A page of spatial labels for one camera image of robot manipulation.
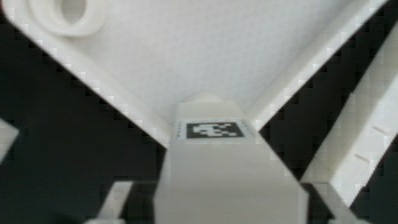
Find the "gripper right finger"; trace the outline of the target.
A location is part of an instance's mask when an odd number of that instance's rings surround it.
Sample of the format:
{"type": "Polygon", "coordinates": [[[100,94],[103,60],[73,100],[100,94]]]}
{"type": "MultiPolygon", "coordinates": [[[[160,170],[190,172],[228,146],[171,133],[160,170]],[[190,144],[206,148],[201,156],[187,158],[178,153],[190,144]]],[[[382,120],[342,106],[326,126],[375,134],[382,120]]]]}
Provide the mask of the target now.
{"type": "Polygon", "coordinates": [[[358,218],[333,185],[318,182],[313,184],[313,187],[334,216],[334,218],[327,221],[327,224],[372,224],[366,220],[358,218]]]}

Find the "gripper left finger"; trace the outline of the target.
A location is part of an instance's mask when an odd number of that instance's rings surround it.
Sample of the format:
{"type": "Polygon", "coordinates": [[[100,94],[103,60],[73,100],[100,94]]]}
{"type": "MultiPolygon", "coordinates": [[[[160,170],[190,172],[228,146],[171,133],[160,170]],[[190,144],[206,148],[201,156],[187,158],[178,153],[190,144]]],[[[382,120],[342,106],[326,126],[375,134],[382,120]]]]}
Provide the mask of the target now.
{"type": "Polygon", "coordinates": [[[121,213],[132,188],[132,181],[118,181],[112,184],[98,216],[86,221],[86,224],[127,224],[121,213]]]}

